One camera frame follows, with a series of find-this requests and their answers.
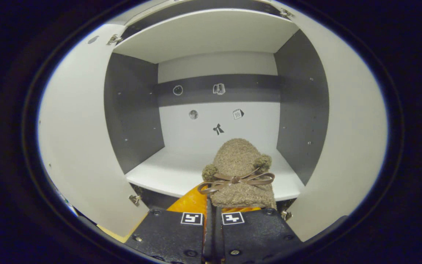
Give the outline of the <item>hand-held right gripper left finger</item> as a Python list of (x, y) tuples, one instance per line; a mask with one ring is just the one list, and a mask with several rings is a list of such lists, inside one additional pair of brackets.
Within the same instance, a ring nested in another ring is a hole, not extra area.
[(149, 211), (125, 244), (166, 263), (203, 263), (207, 197), (194, 189), (181, 198), (136, 185), (133, 189)]

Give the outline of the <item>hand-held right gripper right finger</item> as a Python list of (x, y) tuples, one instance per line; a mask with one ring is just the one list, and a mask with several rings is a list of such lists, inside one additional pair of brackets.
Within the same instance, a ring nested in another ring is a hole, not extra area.
[(214, 257), (222, 264), (269, 264), (301, 244), (273, 208), (216, 216)]

